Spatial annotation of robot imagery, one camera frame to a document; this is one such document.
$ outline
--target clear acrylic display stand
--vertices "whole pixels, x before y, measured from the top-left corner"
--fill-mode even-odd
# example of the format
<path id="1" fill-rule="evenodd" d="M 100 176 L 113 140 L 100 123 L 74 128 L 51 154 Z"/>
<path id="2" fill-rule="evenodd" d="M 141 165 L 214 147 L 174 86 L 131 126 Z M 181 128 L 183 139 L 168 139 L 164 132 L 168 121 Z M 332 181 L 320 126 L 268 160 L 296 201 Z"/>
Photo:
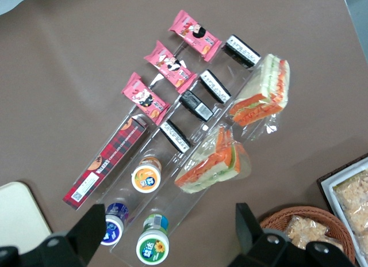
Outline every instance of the clear acrylic display stand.
<path id="1" fill-rule="evenodd" d="M 137 149 L 136 154 L 126 160 L 125 167 L 114 183 L 104 192 L 98 200 L 107 207 L 111 203 L 121 201 L 129 209 L 129 217 L 125 221 L 124 234 L 120 241 L 111 247 L 111 252 L 126 264 L 137 267 L 144 266 L 136 255 L 136 244 L 143 231 L 143 222 L 153 213 L 164 215 L 169 222 L 168 236 L 174 232 L 185 216 L 196 205 L 206 190 L 198 193 L 188 194 L 183 192 L 175 184 L 175 178 L 181 167 L 201 144 L 204 137 L 218 124 L 227 124 L 233 128 L 234 138 L 242 142 L 243 129 L 234 124 L 228 117 L 227 111 L 238 92 L 244 87 L 249 79 L 250 71 L 241 66 L 221 49 L 208 64 L 185 43 L 178 48 L 174 54 L 179 61 L 183 61 L 187 68 L 200 75 L 207 68 L 220 80 L 220 82 L 231 93 L 232 97 L 225 104 L 218 103 L 197 80 L 190 90 L 200 98 L 214 113 L 207 122 L 192 115 L 179 102 L 179 94 L 166 79 L 158 75 L 150 84 L 150 88 L 172 106 L 166 114 L 165 122 L 170 119 L 190 140 L 191 148 L 185 154 L 178 152 L 174 146 L 162 134 L 159 127 L 147 117 L 143 116 L 148 123 L 148 138 Z M 134 106 L 128 113 L 126 120 L 134 115 L 142 114 L 141 110 Z M 152 193 L 140 193 L 131 183 L 131 174 L 139 162 L 146 155 L 154 155 L 162 164 L 162 180 L 159 188 Z"/>

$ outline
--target plastic-wrapped sandwich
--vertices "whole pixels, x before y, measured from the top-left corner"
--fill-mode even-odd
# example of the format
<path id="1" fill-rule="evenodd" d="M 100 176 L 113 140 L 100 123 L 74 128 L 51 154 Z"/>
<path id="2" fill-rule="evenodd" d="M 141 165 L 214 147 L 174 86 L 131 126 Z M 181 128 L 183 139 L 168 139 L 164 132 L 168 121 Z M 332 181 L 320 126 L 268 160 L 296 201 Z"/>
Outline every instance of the plastic-wrapped sandwich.
<path id="1" fill-rule="evenodd" d="M 232 132 L 220 125 L 210 133 L 175 179 L 184 192 L 194 193 L 211 185 L 250 174 L 250 161 Z"/>
<path id="2" fill-rule="evenodd" d="M 268 54 L 241 90 L 229 114 L 241 126 L 282 111 L 288 104 L 288 61 Z"/>

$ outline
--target cartoon illustration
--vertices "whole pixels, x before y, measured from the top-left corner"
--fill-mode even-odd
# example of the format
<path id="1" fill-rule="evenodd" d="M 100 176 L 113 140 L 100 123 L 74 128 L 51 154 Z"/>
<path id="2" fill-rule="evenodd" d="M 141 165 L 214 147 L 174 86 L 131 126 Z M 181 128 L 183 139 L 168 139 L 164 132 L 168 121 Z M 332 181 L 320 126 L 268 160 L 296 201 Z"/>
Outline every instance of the cartoon illustration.
<path id="1" fill-rule="evenodd" d="M 184 31 L 181 33 L 183 36 L 187 35 L 189 32 L 193 33 L 193 37 L 200 39 L 205 36 L 206 29 L 202 27 L 200 24 L 193 25 L 191 22 L 188 22 L 184 25 Z"/>
<path id="2" fill-rule="evenodd" d="M 132 97 L 132 101 L 134 103 L 137 103 L 143 107 L 149 107 L 154 101 L 154 98 L 149 93 L 147 89 L 144 89 L 143 91 L 137 93 Z"/>
<path id="3" fill-rule="evenodd" d="M 157 66 L 161 67 L 163 64 L 167 65 L 169 71 L 177 71 L 182 66 L 182 64 L 180 64 L 177 58 L 175 57 L 169 58 L 166 55 L 160 56 Z"/>

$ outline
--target small bottle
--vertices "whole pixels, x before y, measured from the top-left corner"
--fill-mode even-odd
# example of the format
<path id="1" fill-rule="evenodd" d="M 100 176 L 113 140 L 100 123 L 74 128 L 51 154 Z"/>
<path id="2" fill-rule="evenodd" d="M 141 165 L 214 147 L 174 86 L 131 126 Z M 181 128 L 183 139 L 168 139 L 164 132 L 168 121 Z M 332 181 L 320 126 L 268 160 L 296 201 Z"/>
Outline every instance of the small bottle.
<path id="1" fill-rule="evenodd" d="M 118 188 L 104 201 L 106 211 L 106 233 L 101 242 L 102 245 L 111 246 L 119 242 L 124 228 L 132 218 L 134 210 L 140 203 L 134 189 Z"/>
<path id="2" fill-rule="evenodd" d="M 122 203 L 113 203 L 105 212 L 106 233 L 101 241 L 102 245 L 110 246 L 119 242 L 124 232 L 124 222 L 129 216 L 129 210 Z"/>
<path id="3" fill-rule="evenodd" d="M 152 156 L 143 158 L 132 173 L 132 184 L 141 193 L 155 191 L 161 182 L 161 163 Z"/>
<path id="4" fill-rule="evenodd" d="M 157 265 L 168 255 L 169 241 L 167 237 L 168 220 L 161 214 L 152 214 L 143 223 L 143 232 L 136 247 L 141 262 Z"/>

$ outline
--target sunflower logo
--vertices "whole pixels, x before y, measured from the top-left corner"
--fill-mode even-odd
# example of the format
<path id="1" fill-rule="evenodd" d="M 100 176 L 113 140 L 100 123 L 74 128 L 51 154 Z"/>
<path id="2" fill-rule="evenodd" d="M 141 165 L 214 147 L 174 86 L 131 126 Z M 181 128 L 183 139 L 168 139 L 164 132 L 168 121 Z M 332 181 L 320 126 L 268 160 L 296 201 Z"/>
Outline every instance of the sunflower logo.
<path id="1" fill-rule="evenodd" d="M 165 252 L 165 245 L 161 241 L 156 241 L 155 250 L 157 253 Z"/>

